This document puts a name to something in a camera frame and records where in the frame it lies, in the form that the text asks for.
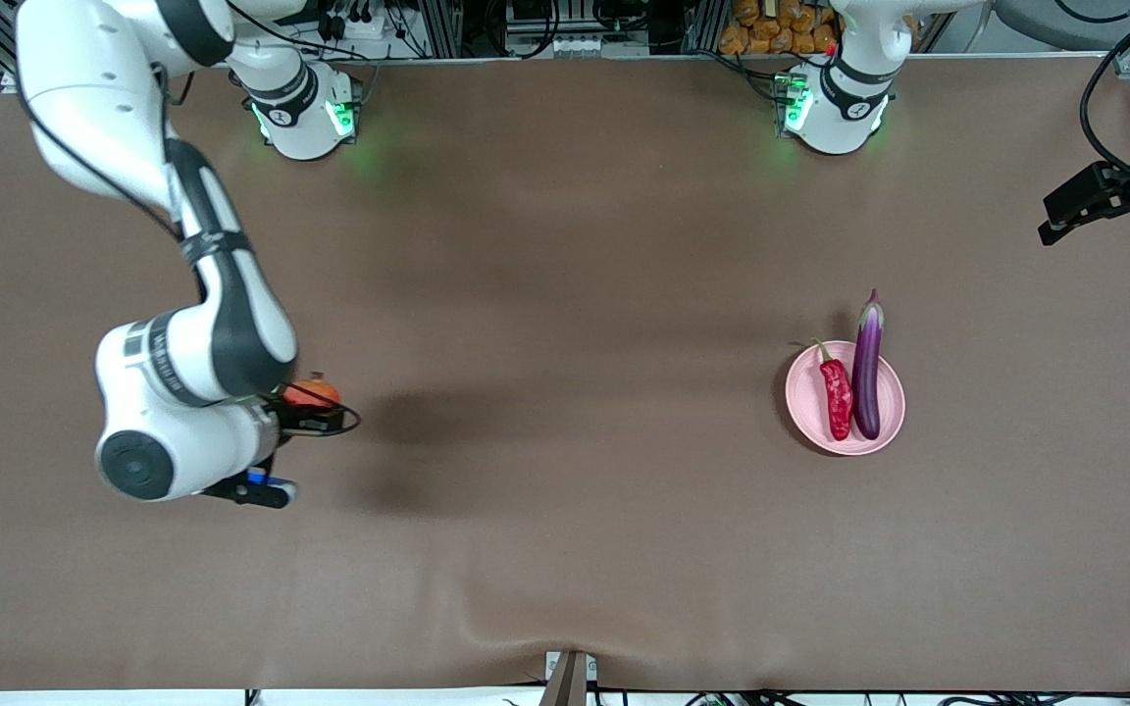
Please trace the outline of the table cover cloth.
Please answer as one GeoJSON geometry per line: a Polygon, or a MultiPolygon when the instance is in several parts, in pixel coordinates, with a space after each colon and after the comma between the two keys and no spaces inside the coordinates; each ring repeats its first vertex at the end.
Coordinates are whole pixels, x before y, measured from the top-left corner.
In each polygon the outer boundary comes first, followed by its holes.
{"type": "Polygon", "coordinates": [[[1130,691],[1130,225],[1057,246],[1086,56],[918,58],[859,152],[705,60],[390,66],[296,164],[221,72],[172,121],[362,417],[286,509],[94,465],[108,328],[194,300],[169,237],[0,95],[0,689],[504,685],[1130,691]],[[878,290],[898,436],[784,398],[878,290]]]}

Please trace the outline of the purple eggplant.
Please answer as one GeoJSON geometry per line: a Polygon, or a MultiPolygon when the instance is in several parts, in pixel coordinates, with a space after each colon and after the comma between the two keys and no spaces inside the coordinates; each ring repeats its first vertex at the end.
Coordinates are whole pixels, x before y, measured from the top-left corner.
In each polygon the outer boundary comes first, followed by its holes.
{"type": "Polygon", "coordinates": [[[883,303],[879,300],[878,290],[873,289],[860,310],[851,374],[853,421],[864,439],[876,439],[883,432],[878,375],[884,322],[883,303]]]}

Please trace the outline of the white power strip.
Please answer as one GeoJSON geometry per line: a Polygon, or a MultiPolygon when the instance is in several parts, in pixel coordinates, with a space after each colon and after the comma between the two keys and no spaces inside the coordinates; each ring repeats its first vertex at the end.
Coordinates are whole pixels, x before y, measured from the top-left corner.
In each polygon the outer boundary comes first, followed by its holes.
{"type": "Polygon", "coordinates": [[[318,34],[324,43],[336,40],[399,37],[386,0],[310,0],[318,10],[318,34]]]}

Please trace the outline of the red pomegranate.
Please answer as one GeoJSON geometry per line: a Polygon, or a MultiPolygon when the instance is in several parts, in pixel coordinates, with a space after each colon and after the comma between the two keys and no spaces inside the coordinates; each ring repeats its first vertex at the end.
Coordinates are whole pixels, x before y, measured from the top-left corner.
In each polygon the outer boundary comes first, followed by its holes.
{"type": "Polygon", "coordinates": [[[286,406],[308,408],[337,408],[341,406],[339,389],[327,381],[322,374],[288,381],[282,386],[280,396],[286,406]]]}

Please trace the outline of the red chili pepper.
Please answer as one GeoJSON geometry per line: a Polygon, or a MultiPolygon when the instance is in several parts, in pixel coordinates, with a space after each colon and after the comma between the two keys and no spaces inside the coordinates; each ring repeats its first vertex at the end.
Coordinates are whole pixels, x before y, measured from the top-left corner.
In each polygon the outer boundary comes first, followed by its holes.
{"type": "Polygon", "coordinates": [[[825,341],[812,339],[812,345],[819,349],[822,380],[824,380],[826,403],[828,403],[828,420],[831,437],[844,441],[850,437],[853,415],[853,392],[847,367],[833,357],[825,341]]]}

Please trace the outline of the metal table edge clamp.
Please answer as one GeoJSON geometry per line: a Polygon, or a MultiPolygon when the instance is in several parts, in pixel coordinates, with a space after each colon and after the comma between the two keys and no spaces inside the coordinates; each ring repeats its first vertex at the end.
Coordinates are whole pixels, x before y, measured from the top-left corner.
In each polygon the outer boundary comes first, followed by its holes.
{"type": "Polygon", "coordinates": [[[599,680],[596,657],[582,651],[555,651],[545,656],[545,689],[539,706],[591,706],[599,680]]]}

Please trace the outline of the pink round plate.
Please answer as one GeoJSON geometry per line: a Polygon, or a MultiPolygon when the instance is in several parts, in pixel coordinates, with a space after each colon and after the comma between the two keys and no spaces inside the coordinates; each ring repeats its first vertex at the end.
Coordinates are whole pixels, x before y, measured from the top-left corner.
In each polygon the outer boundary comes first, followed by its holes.
{"type": "Polygon", "coordinates": [[[879,359],[876,376],[880,433],[873,439],[861,436],[857,426],[852,426],[847,439],[835,439],[831,434],[828,396],[820,365],[822,350],[810,345],[797,354],[788,371],[784,398],[797,429],[812,446],[836,456],[864,456],[887,447],[898,436],[906,415],[904,387],[887,358],[879,359]]]}

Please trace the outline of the grey round seat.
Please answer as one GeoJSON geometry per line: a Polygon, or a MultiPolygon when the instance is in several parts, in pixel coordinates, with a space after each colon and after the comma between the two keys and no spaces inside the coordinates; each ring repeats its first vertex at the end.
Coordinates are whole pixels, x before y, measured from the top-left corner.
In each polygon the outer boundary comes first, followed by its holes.
{"type": "Polygon", "coordinates": [[[1005,26],[1068,52],[1104,52],[1130,30],[1130,0],[993,0],[1005,26]]]}

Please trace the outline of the bag of orange items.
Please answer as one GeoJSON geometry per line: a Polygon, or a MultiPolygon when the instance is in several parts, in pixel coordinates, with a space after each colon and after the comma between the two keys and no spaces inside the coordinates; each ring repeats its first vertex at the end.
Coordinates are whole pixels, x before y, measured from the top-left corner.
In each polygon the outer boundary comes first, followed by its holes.
{"type": "Polygon", "coordinates": [[[831,54],[842,27],[828,0],[730,0],[718,53],[831,54]]]}

